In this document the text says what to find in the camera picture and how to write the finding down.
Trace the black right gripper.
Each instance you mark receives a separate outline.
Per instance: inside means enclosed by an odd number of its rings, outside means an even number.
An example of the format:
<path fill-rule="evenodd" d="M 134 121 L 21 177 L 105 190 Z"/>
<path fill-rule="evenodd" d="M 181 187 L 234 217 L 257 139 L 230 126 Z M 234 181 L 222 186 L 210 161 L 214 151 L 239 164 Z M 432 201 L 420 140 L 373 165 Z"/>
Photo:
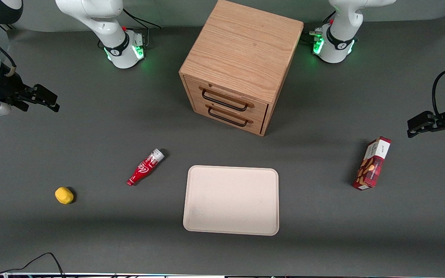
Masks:
<path fill-rule="evenodd" d="M 0 112 L 10 112 L 12 106 L 27 112 L 30 103 L 45 106 L 53 112 L 60 109 L 57 95 L 43 85 L 29 87 L 23 84 L 18 74 L 5 77 L 0 73 Z"/>

